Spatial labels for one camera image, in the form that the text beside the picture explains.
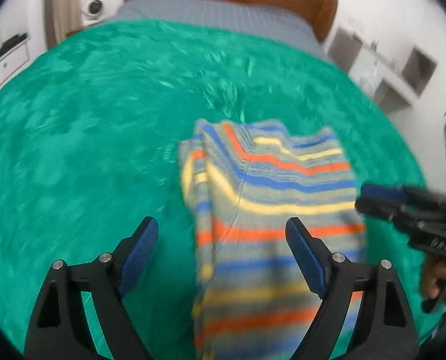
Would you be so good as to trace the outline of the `right hand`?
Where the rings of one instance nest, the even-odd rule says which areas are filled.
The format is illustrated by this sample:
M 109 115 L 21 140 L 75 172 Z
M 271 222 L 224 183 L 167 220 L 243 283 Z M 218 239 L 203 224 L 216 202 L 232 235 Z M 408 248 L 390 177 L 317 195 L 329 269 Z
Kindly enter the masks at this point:
M 446 259 L 428 255 L 422 265 L 420 290 L 425 299 L 439 296 L 440 289 L 437 281 L 446 281 Z

